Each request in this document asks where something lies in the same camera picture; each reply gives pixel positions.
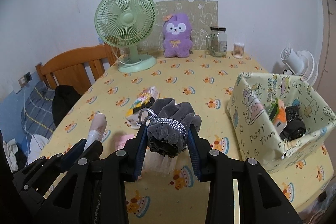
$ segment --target orange bow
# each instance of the orange bow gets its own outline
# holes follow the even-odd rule
[[[174,47],[178,47],[178,44],[180,44],[180,43],[181,43],[181,41],[180,41],[180,40],[171,40],[171,41],[170,41],[170,43],[172,43],[172,44],[173,44],[173,46],[172,46],[172,47],[174,48]]]
[[[164,16],[162,19],[163,21],[168,21],[169,19],[171,19],[173,15],[167,15],[167,16]]]

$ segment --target yellow tablecloth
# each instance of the yellow tablecloth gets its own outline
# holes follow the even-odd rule
[[[160,98],[174,98],[177,103],[190,102],[195,113],[202,118],[199,136],[207,138],[213,148],[230,158],[240,159],[226,106],[241,71],[265,70],[247,56],[239,60],[228,54],[226,58],[217,59],[204,51],[194,51],[186,59],[168,59],[161,54],[154,67],[132,74],[120,73],[116,66],[112,66],[63,119],[41,155],[50,157],[64,153],[81,138],[87,138],[90,121],[100,112],[108,121],[100,158],[107,157],[115,151],[114,136],[137,133],[127,126],[125,120],[137,94],[149,86],[156,86]],[[323,176],[318,175],[321,168]],[[305,161],[272,174],[272,177],[295,209],[301,211],[321,193],[332,174],[332,164],[323,146]],[[130,223],[204,223],[210,184],[197,181],[187,151],[178,156],[175,175],[178,176],[160,177],[145,173],[136,183],[125,185]],[[239,223],[235,182],[234,186],[235,216],[236,223]]]

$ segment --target glass jar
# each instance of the glass jar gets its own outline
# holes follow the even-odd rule
[[[224,27],[210,27],[210,35],[207,35],[206,46],[209,54],[214,57],[226,56],[227,34]]]

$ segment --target wall socket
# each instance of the wall socket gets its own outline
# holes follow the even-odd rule
[[[30,75],[30,72],[26,73],[24,76],[22,76],[18,81],[20,84],[20,87],[23,88],[25,84],[27,84],[32,79],[32,76]]]

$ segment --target cotton swab container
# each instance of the cotton swab container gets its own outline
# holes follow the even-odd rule
[[[233,44],[233,57],[242,59],[244,56],[244,48],[245,45],[243,43],[236,43]]]

